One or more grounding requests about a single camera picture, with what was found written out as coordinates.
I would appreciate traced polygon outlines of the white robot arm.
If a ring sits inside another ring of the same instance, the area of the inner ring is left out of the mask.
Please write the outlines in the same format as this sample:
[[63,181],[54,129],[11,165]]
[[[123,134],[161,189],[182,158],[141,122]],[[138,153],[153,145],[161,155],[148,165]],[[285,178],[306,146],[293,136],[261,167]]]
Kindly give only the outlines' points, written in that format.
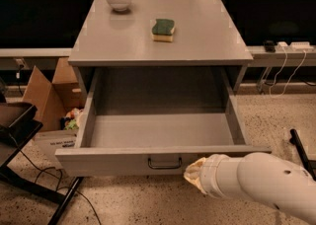
[[316,182],[304,168],[274,155],[214,154],[187,166],[184,178],[211,197],[259,202],[316,225]]

